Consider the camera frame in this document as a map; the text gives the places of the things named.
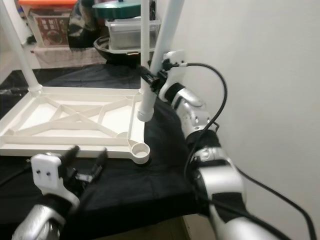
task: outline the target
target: white plastic leg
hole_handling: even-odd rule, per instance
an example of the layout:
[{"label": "white plastic leg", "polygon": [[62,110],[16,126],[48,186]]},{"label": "white plastic leg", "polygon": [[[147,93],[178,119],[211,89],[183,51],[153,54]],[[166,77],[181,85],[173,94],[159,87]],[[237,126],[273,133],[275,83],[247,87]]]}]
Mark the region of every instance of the white plastic leg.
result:
[{"label": "white plastic leg", "polygon": [[[149,68],[150,59],[150,0],[141,1],[141,66]],[[148,84],[141,78],[140,93],[144,93]]]},{"label": "white plastic leg", "polygon": [[[184,0],[171,0],[166,8],[150,66],[150,72],[154,75],[157,75],[161,70],[164,54],[170,50],[183,5]],[[148,122],[151,120],[156,98],[156,94],[151,91],[149,86],[143,91],[143,101],[137,114],[140,121]]]},{"label": "white plastic leg", "polygon": [[145,164],[149,160],[150,147],[145,143],[136,143],[131,148],[131,160],[135,164]]},{"label": "white plastic leg", "polygon": [[3,27],[6,37],[9,40],[10,46],[19,59],[22,73],[29,85],[29,91],[34,94],[39,94],[42,89],[42,85],[38,83],[36,76],[32,71],[32,68],[28,60],[26,59],[24,49],[22,48],[19,40],[19,36],[10,19],[10,16],[8,14],[7,8],[3,0],[0,0],[0,19],[1,25]]}]

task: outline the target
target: black cable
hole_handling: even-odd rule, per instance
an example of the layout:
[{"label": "black cable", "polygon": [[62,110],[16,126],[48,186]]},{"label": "black cable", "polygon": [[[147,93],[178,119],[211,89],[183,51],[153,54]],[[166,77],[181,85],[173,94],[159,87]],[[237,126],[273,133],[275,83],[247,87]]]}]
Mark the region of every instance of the black cable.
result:
[{"label": "black cable", "polygon": [[204,129],[201,131],[201,134],[200,136],[198,137],[197,141],[194,143],[193,145],[193,148],[189,154],[189,157],[188,157],[188,160],[187,162],[185,163],[184,165],[184,176],[185,178],[187,177],[187,171],[188,171],[188,166],[189,164],[191,163],[192,161],[192,156],[194,155],[195,153],[195,150],[196,150],[196,146],[198,145],[199,143],[199,140],[203,137],[204,133],[211,127],[212,124],[215,124],[217,127],[219,126],[216,122],[217,118],[220,116],[220,114],[222,113],[222,111],[224,110],[225,108],[225,105],[227,103],[227,98],[228,98],[228,88],[227,88],[227,83],[224,79],[224,77],[222,76],[222,74],[216,70],[214,67],[210,66],[210,65],[207,65],[207,64],[204,64],[204,63],[197,63],[197,62],[190,62],[190,63],[187,63],[186,65],[187,67],[189,66],[198,66],[198,67],[204,67],[204,68],[207,68],[207,69],[210,69],[211,71],[215,72],[215,74],[218,75],[218,77],[220,78],[221,82],[222,82],[222,85],[223,85],[223,100],[222,100],[222,103],[221,103],[221,106],[220,108],[218,109],[218,111],[216,112],[216,114],[214,115],[214,117],[210,120],[210,122],[204,127]]},{"label": "black cable", "polygon": [[[216,114],[214,115],[214,117],[210,120],[210,122],[204,127],[204,129],[201,131],[201,134],[200,136],[198,137],[198,139],[196,140],[196,142],[194,143],[193,145],[193,148],[189,154],[189,157],[188,157],[188,160],[186,161],[185,165],[184,165],[184,177],[186,179],[186,182],[191,185],[191,183],[189,182],[189,178],[187,176],[188,174],[188,166],[190,165],[191,161],[192,161],[192,157],[195,153],[195,150],[196,150],[196,147],[199,143],[199,140],[202,138],[202,136],[204,135],[204,133],[206,131],[208,131],[208,129],[211,127],[212,124],[215,124],[217,127],[219,126],[217,123],[216,123],[216,120],[217,118],[220,116],[221,112],[223,111],[223,109],[225,108],[225,105],[226,105],[226,102],[227,102],[227,97],[228,97],[228,88],[227,88],[227,83],[224,79],[224,77],[222,76],[222,74],[216,70],[214,67],[210,66],[210,65],[207,65],[207,64],[204,64],[204,63],[187,63],[186,65],[187,67],[189,66],[198,66],[198,67],[204,67],[204,68],[207,68],[207,69],[210,69],[212,70],[213,72],[215,72],[218,77],[220,78],[221,82],[222,82],[222,85],[223,85],[223,100],[222,100],[222,103],[221,103],[221,106],[220,108],[218,109],[218,111],[216,112]],[[252,222],[260,225],[261,227],[265,228],[266,230],[268,230],[270,233],[272,233],[273,235],[275,235],[276,237],[278,237],[279,239],[282,239],[282,240],[290,240],[289,237],[287,237],[284,233],[282,233],[281,231],[279,231],[278,229],[276,229],[275,227],[271,226],[270,224],[266,223],[265,221],[257,218],[256,216],[253,216],[249,213],[246,213],[246,212],[242,212],[241,210],[238,210],[228,204],[224,204],[222,202],[219,202],[215,199],[208,199],[207,196],[204,196],[202,195],[200,192],[196,191],[194,188],[192,188],[194,193],[201,199],[205,200],[206,202],[208,202],[209,204],[212,204],[216,207],[219,207],[219,208],[222,208],[228,212],[231,212],[231,213],[234,213],[234,214],[237,214],[239,215],[240,217],[245,217],[247,219],[250,219]]]},{"label": "black cable", "polygon": [[25,173],[26,171],[31,169],[31,164],[28,162],[24,168],[16,171],[15,173],[11,174],[10,176],[6,177],[5,179],[3,179],[2,181],[0,181],[0,188],[7,184],[8,182],[10,182],[11,180],[13,180],[14,178],[18,177],[19,175]]},{"label": "black cable", "polygon": [[259,182],[258,180],[254,179],[253,177],[247,175],[246,173],[244,173],[241,169],[239,169],[238,167],[236,167],[238,172],[244,176],[246,179],[250,180],[251,182],[255,183],[256,185],[260,186],[261,188],[269,191],[270,193],[274,194],[275,196],[277,196],[278,198],[282,199],[283,201],[285,201],[286,203],[288,203],[289,205],[291,205],[292,207],[294,207],[295,209],[297,209],[305,218],[305,221],[307,223],[307,227],[308,227],[308,231],[309,231],[309,236],[311,240],[317,240],[317,234],[316,234],[316,230],[315,230],[315,226],[312,222],[311,217],[309,216],[309,214],[299,205],[297,205],[295,202],[291,201],[290,199],[288,199],[287,197],[283,196],[282,194],[280,194],[279,192],[273,190],[272,188],[264,185],[263,183]]}]

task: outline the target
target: white wall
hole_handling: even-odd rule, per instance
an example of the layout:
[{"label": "white wall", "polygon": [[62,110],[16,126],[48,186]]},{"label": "white wall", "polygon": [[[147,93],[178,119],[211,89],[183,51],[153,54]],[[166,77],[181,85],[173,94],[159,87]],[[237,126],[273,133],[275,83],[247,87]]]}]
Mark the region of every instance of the white wall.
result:
[{"label": "white wall", "polygon": [[[158,1],[160,16],[167,3]],[[320,237],[320,1],[185,0],[172,49],[222,72],[219,136],[229,156],[305,208]],[[217,110],[222,87],[211,72],[190,69],[184,83]],[[308,239],[298,212],[245,183],[252,213]]]},{"label": "white wall", "polygon": [[7,40],[7,36],[2,26],[0,25],[0,53],[8,52],[10,50],[11,48]]},{"label": "white wall", "polygon": [[5,8],[11,18],[14,29],[18,34],[20,43],[24,45],[27,41],[27,38],[32,35],[30,29],[26,23],[21,19],[14,0],[0,0],[3,1]]}]

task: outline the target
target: white clamp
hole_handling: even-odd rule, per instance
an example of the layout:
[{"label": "white clamp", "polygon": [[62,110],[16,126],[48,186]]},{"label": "white clamp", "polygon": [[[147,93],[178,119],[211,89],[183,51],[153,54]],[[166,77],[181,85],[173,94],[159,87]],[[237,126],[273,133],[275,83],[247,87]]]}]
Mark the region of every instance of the white clamp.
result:
[{"label": "white clamp", "polygon": [[31,158],[31,167],[34,184],[43,195],[53,194],[66,199],[72,204],[74,210],[79,206],[80,200],[71,191],[65,188],[64,180],[59,176],[59,166],[62,165],[56,155],[37,154]]},{"label": "white clamp", "polygon": [[[177,50],[177,51],[170,51],[166,53],[163,56],[163,59],[169,59],[171,64],[179,63],[181,64],[183,61],[185,61],[185,51],[184,50]],[[170,69],[170,71],[167,72],[168,77],[166,79],[165,84],[160,89],[159,92],[159,98],[163,102],[167,102],[168,100],[165,98],[165,94],[167,90],[175,83],[182,83],[183,79],[186,74],[186,68],[185,67],[173,67]]]}]

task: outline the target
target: green lid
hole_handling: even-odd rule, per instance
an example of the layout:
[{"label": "green lid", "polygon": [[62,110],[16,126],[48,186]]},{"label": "green lid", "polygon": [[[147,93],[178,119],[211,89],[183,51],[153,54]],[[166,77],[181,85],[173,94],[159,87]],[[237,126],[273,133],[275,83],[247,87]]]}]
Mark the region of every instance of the green lid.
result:
[{"label": "green lid", "polygon": [[141,0],[108,1],[92,8],[97,18],[130,19],[141,15]]}]

